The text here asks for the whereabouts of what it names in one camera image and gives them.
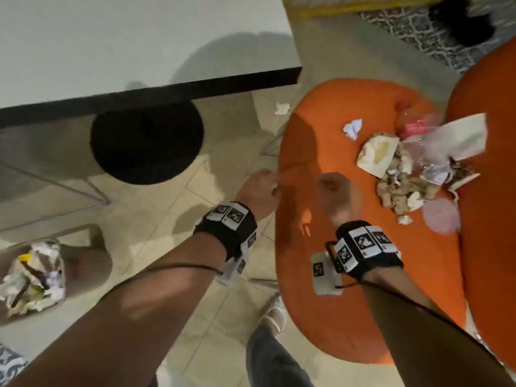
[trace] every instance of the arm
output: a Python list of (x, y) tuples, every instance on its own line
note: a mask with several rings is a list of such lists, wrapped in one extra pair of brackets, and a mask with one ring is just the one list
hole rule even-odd
[[(278, 206), (274, 182), (270, 171), (255, 173), (235, 200), (247, 205), (259, 221)], [(147, 269), (171, 263), (220, 269), (225, 258), (219, 240), (197, 233)], [(32, 361), (10, 387), (147, 386), (215, 274), (191, 268), (163, 270), (119, 287)]]
[[(360, 192), (344, 175), (323, 174), (318, 188), (336, 228), (360, 219)], [(513, 385), (500, 364), (461, 333), (402, 268), (375, 268), (365, 273), (361, 283), (373, 318), (407, 387)], [(382, 288), (421, 304), (446, 321)]]

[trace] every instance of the foot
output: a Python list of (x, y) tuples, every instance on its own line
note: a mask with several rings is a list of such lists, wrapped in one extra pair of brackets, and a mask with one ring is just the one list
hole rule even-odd
[(281, 294), (278, 292), (270, 299), (267, 311), (261, 317), (260, 325), (268, 327), (273, 332), (273, 336), (276, 337), (285, 328), (287, 320), (287, 310)]

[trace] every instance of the orange seat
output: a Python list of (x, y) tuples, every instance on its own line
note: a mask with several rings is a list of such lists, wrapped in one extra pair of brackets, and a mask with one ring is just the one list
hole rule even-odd
[[(314, 293), (310, 257), (335, 239), (335, 229), (316, 196), (315, 183), (324, 172), (338, 171), (356, 182), (364, 194), (363, 218), (383, 228), (403, 254), (406, 271), (459, 325), (465, 322), (465, 299), (457, 235), (431, 232), (421, 211), (411, 225), (399, 225), (396, 214), (381, 206), (377, 179), (356, 166), (362, 144), (376, 132), (394, 132), (399, 100), (417, 92), (386, 81), (338, 79), (312, 90), (287, 124), (279, 157), (284, 191), (276, 213), (276, 270), (288, 312), (300, 331), (319, 349), (342, 360), (391, 363), (384, 340), (359, 286), (341, 296)], [(431, 111), (431, 105), (424, 102)], [(342, 131), (363, 119), (358, 141)], [(344, 283), (353, 280), (344, 277)]]
[(494, 354), (516, 368), (516, 38), (482, 58), (455, 87), (448, 120), (485, 112), (486, 152), (468, 162), (481, 177), (461, 189), (462, 268), (471, 313)]

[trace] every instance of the hand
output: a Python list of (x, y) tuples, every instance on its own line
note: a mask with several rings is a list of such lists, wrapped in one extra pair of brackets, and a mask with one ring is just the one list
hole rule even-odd
[(255, 215), (256, 222), (274, 212), (281, 200), (278, 188), (273, 188), (278, 174), (262, 169), (249, 177), (235, 197), (236, 202), (246, 205)]
[(319, 200), (335, 228), (360, 220), (362, 194), (356, 185), (338, 172), (322, 174), (317, 181)]

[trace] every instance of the white sandal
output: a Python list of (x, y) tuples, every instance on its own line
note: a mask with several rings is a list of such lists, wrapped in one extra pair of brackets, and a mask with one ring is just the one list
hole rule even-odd
[[(285, 326), (287, 324), (288, 312), (287, 312), (287, 309), (285, 307), (285, 303), (283, 302), (283, 299), (281, 297), (281, 293), (280, 292), (276, 293), (272, 297), (272, 299), (270, 299), (270, 303), (269, 304), (270, 305), (267, 308), (267, 311), (265, 312), (264, 316), (261, 317), (260, 321), (262, 321), (264, 319), (267, 319), (268, 321), (270, 321), (278, 329), (278, 333), (274, 336), (274, 337), (277, 337), (278, 335), (281, 334), (281, 332), (283, 331), (283, 329), (285, 328)], [(271, 318), (269, 316), (269, 314), (270, 314), (270, 312), (272, 310), (278, 310), (280, 312), (281, 318), (283, 319), (283, 327), (280, 327), (278, 322), (276, 322), (273, 318)]]

